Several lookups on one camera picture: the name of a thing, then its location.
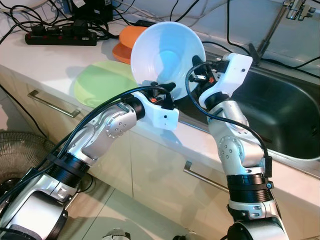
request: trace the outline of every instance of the kitchen counter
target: kitchen counter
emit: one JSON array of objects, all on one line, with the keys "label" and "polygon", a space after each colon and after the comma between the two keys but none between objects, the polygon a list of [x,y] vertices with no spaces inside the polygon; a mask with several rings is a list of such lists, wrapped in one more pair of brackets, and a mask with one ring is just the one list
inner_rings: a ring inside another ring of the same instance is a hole
[{"label": "kitchen counter", "polygon": [[[124,27],[116,21],[110,24],[110,31],[119,34]],[[0,71],[1,67],[9,69],[35,88],[90,111],[92,108],[82,105],[74,96],[75,79],[92,63],[115,60],[112,49],[117,43],[117,39],[109,39],[97,46],[26,45],[24,32],[19,31],[0,45]],[[208,133],[180,122],[172,132],[142,122],[131,131],[223,172],[216,143]],[[301,203],[320,206],[319,180],[275,161],[271,180],[276,191],[290,194]]]}]

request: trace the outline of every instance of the metal handle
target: metal handle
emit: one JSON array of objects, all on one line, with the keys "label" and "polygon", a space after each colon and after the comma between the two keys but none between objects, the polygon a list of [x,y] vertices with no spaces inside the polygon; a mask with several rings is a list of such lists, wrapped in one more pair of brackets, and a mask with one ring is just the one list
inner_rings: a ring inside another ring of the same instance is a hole
[{"label": "metal handle", "polygon": [[68,112],[68,111],[66,111],[66,110],[64,110],[64,109],[62,109],[62,108],[60,108],[60,107],[58,107],[56,105],[53,105],[52,103],[47,102],[47,101],[37,97],[38,93],[39,92],[37,90],[33,90],[32,92],[30,92],[28,94],[28,97],[32,98],[33,100],[38,101],[39,103],[42,103],[42,104],[46,105],[46,106],[48,106],[48,107],[50,107],[52,109],[55,109],[58,112],[63,113],[63,114],[65,114],[65,115],[67,115],[67,116],[69,116],[69,117],[71,117],[73,119],[80,113],[80,111],[78,109],[74,110],[73,112]]},{"label": "metal handle", "polygon": [[225,187],[225,186],[223,186],[223,185],[221,185],[221,184],[219,184],[219,183],[217,183],[215,181],[212,181],[211,179],[209,179],[209,178],[207,178],[205,176],[202,176],[202,175],[190,170],[191,165],[192,165],[192,162],[186,161],[183,171],[185,173],[187,173],[187,174],[190,174],[191,176],[194,176],[197,179],[200,179],[200,180],[206,182],[207,184],[210,184],[211,186],[214,186],[217,189],[220,189],[220,190],[222,190],[222,191],[224,191],[226,193],[229,193],[229,189],[227,187]]}]

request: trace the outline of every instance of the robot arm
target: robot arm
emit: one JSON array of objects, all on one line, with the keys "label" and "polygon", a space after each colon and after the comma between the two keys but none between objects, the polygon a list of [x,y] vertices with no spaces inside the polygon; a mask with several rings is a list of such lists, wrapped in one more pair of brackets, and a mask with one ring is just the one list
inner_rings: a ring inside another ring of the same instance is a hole
[{"label": "robot arm", "polygon": [[[160,87],[171,91],[175,84]],[[0,240],[56,240],[68,217],[66,204],[76,194],[80,180],[113,141],[137,121],[174,130],[178,117],[171,96],[157,90],[134,92],[95,116],[76,133],[61,157],[49,155],[53,166],[31,180],[0,213],[0,228],[19,231],[28,237],[15,238],[11,232],[0,231]]]},{"label": "robot arm", "polygon": [[[216,84],[200,91],[199,104],[211,115],[249,126],[238,104],[230,97],[243,83],[252,58],[231,53],[223,61],[227,62],[227,68]],[[208,76],[197,75],[197,78]],[[227,239],[288,240],[271,192],[273,183],[265,173],[266,158],[259,141],[247,129],[211,117],[208,117],[208,127],[217,144],[229,188],[227,209],[234,224],[228,230]]]},{"label": "robot arm", "polygon": [[[189,80],[200,82],[199,103],[211,116],[216,116],[208,117],[208,125],[218,145],[228,182],[230,200],[227,208],[234,224],[228,230],[227,239],[288,240],[271,192],[273,185],[268,180],[268,156],[261,142],[247,127],[243,128],[249,123],[238,104],[230,100],[243,83],[251,62],[248,56],[232,53],[214,64],[214,70],[221,73],[217,82],[211,81],[212,73],[208,68],[203,71],[204,76],[194,69],[196,75]],[[77,132],[61,157],[53,154],[48,157],[53,166],[32,179],[5,207],[0,213],[0,228],[26,233],[29,238],[25,239],[29,240],[56,240],[68,217],[65,205],[75,195],[82,177],[108,151],[113,141],[134,127],[137,121],[174,130],[178,116],[171,97],[156,90],[135,92],[122,103],[101,112]],[[241,123],[243,127],[217,117]],[[14,240],[8,234],[0,232],[0,240]]]}]

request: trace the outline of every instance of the sink basin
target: sink basin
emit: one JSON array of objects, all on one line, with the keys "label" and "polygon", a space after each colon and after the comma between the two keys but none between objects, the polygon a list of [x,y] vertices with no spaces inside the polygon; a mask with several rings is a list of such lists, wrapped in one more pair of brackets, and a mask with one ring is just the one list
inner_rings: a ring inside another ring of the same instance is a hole
[{"label": "sink basin", "polygon": [[[295,162],[315,159],[312,168],[320,172],[319,89],[314,83],[253,68],[231,99],[237,101],[250,127],[260,134],[269,150]],[[181,122],[208,131],[207,118],[188,96],[176,104],[182,112]],[[292,162],[286,164],[297,168]],[[302,161],[298,168],[308,164]]]}]

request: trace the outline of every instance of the power strip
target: power strip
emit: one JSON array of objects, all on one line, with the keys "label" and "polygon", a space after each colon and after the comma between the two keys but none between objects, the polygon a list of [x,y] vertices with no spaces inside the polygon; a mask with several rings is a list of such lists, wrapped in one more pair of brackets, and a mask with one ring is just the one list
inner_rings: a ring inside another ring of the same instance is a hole
[{"label": "power strip", "polygon": [[96,46],[97,34],[88,30],[87,22],[72,26],[33,26],[24,37],[28,45]]}]

